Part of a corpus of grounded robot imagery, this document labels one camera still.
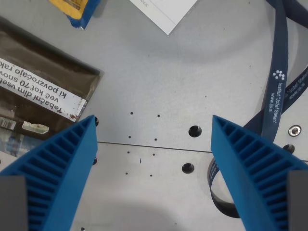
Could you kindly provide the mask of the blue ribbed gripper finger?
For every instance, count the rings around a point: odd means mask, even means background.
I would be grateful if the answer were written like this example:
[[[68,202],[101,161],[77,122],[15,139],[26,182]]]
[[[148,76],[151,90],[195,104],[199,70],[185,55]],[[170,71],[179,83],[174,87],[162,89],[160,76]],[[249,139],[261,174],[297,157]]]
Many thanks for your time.
[[[30,231],[70,230],[98,151],[98,119],[88,116],[0,172],[23,177]]]
[[[213,116],[211,151],[247,231],[287,231],[287,174],[299,158],[222,117]]]

